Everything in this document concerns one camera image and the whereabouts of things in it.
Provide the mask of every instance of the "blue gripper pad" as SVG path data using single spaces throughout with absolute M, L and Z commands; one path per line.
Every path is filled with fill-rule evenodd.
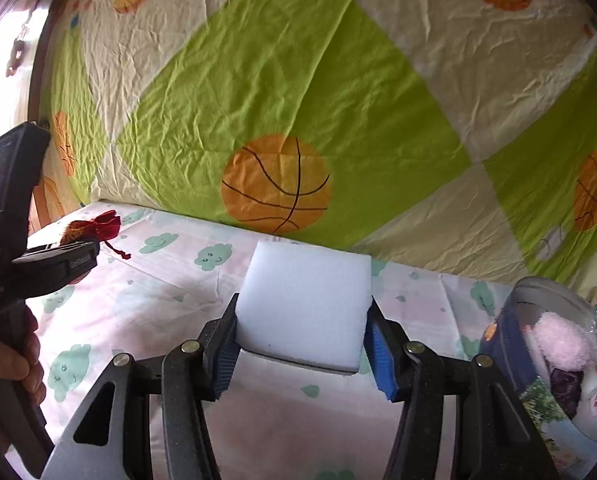
M 394 358 L 376 323 L 368 319 L 363 340 L 365 352 L 370 361 L 377 387 L 385 394 L 387 400 L 394 402 L 399 388 L 394 375 Z
M 229 388 L 240 351 L 241 347 L 236 342 L 236 320 L 234 320 L 214 361 L 213 390 L 217 399 Z

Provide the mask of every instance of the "red drawstring pouch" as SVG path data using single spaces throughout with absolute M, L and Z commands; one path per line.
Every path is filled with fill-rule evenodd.
M 103 242 L 124 260 L 129 260 L 131 254 L 112 247 L 108 240 L 116 238 L 120 230 L 120 217 L 114 209 L 107 211 L 91 220 L 74 220 L 67 224 L 60 240 L 60 245 L 70 244 L 79 240 L 96 240 Z

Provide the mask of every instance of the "foam block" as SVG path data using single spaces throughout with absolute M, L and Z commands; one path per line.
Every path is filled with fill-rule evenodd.
M 236 304 L 236 341 L 257 354 L 355 373 L 370 305 L 369 256 L 259 242 Z

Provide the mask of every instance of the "bed sheet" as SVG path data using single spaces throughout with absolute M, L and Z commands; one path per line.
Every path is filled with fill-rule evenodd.
M 80 283 L 28 300 L 39 321 L 40 362 L 48 386 L 42 408 L 54 441 L 115 354 L 129 352 L 136 359 L 163 355 L 195 338 L 239 291 L 259 240 L 296 243 L 149 208 L 98 202 L 45 227 L 29 244 L 56 241 L 69 221 L 111 208 L 122 217 L 120 235 L 112 244 L 131 258 L 123 260 L 101 246 L 98 266 Z M 478 352 L 483 330 L 510 291 L 504 284 L 379 260 L 372 263 L 372 275 L 373 295 L 386 317 L 401 323 L 411 339 L 460 359 Z M 158 397 L 153 400 L 154 477 L 165 480 L 161 411 Z M 369 480 L 383 474 L 401 406 L 376 389 L 365 355 L 358 374 L 342 376 L 243 351 L 229 390 L 205 408 L 225 480 Z M 451 430 L 444 431 L 450 432 L 444 442 L 453 442 Z M 561 458 L 569 453 L 566 465 L 579 460 L 572 451 L 576 447 L 559 443 Z M 448 477 L 451 465 L 447 453 L 443 456 L 441 479 Z
M 71 186 L 597 303 L 583 0 L 64 0 L 48 56 L 50 209 Z

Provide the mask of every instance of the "wooden bed frame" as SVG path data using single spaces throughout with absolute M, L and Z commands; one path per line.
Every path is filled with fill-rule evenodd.
M 32 79 L 30 81 L 27 120 L 40 123 L 49 121 L 50 118 L 40 117 L 40 90 L 43 82 L 45 63 L 47 59 L 50 37 L 56 20 L 60 15 L 60 10 L 64 0 L 52 0 L 48 17 L 43 25 L 43 30 L 38 38 L 38 47 L 32 67 Z M 32 194 L 32 205 L 30 206 L 30 221 L 32 228 L 37 231 L 46 225 L 51 224 L 50 210 L 48 209 L 48 200 L 45 196 L 45 185 L 43 175 L 40 176 L 40 182 L 34 188 Z

